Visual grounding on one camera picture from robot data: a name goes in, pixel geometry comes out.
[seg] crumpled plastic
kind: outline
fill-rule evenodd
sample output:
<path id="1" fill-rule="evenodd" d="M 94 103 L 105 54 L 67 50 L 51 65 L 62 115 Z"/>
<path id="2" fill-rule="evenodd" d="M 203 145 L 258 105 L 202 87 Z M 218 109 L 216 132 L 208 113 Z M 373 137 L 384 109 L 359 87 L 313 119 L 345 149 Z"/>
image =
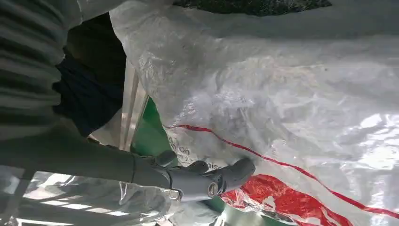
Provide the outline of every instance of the crumpled plastic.
<path id="1" fill-rule="evenodd" d="M 110 15 L 181 164 L 256 164 L 228 204 L 395 226 L 399 2 L 331 2 L 255 17 L 130 1 Z"/>
<path id="2" fill-rule="evenodd" d="M 11 199 L 18 199 L 21 195 L 14 192 L 24 179 L 7 168 L 4 171 L 3 166 L 1 171 L 1 184 L 6 186 L 2 186 L 0 197 L 13 194 Z M 20 203 L 7 216 L 9 226 L 134 226 L 167 220 L 179 206 L 179 201 L 171 198 L 177 197 L 177 191 L 107 179 L 38 171 L 28 183 Z"/>
<path id="3" fill-rule="evenodd" d="M 201 202 L 181 203 L 178 210 L 169 218 L 173 226 L 208 226 L 220 216 Z"/>

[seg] robotic hand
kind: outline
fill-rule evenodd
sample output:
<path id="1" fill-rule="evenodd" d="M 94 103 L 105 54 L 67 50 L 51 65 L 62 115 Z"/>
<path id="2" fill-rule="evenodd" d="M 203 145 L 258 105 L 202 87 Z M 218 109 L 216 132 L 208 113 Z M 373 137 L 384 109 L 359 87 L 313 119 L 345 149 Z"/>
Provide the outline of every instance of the robotic hand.
<path id="1" fill-rule="evenodd" d="M 182 202 L 201 201 L 239 188 L 255 171 L 249 159 L 210 172 L 204 161 L 196 161 L 188 167 L 168 168 L 175 158 L 173 151 L 164 151 L 156 158 L 136 157 L 131 182 L 177 190 Z"/>

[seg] dark fabric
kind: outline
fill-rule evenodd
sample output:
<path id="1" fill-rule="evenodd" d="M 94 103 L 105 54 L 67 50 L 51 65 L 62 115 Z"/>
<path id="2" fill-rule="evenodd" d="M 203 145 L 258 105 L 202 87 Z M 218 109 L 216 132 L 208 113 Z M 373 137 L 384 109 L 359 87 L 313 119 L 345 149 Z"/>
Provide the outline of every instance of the dark fabric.
<path id="1" fill-rule="evenodd" d="M 254 16 L 283 15 L 331 6 L 328 0 L 176 0 L 174 4 L 212 13 Z"/>
<path id="2" fill-rule="evenodd" d="M 66 49 L 93 73 L 97 81 L 123 87 L 126 55 L 108 13 L 71 29 Z"/>
<path id="3" fill-rule="evenodd" d="M 61 81 L 53 88 L 61 94 L 61 104 L 54 106 L 54 111 L 72 119 L 82 136 L 87 137 L 102 127 L 122 107 L 123 89 L 100 83 L 88 68 L 69 54 L 57 68 Z"/>

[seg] white plastic bag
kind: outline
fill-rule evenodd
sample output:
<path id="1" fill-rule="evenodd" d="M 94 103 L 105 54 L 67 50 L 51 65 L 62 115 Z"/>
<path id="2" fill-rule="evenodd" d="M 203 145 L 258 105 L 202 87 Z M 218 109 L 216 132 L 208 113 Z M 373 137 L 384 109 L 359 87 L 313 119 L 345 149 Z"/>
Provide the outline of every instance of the white plastic bag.
<path id="1" fill-rule="evenodd" d="M 255 17 L 130 1 L 111 19 L 183 165 L 256 163 L 227 203 L 396 226 L 399 2 L 339 2 Z"/>

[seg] clear plastic sheet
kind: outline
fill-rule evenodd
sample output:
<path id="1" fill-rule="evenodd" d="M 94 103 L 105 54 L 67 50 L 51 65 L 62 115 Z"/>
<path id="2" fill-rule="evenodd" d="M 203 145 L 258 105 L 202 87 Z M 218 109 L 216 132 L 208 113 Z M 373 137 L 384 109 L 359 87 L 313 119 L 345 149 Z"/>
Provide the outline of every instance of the clear plastic sheet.
<path id="1" fill-rule="evenodd" d="M 130 1 L 111 19 L 183 165 L 256 163 L 227 203 L 396 226 L 399 2 L 331 2 L 255 17 Z"/>
<path id="2" fill-rule="evenodd" d="M 176 191 L 65 174 L 36 172 L 8 225 L 133 226 L 163 221 Z"/>

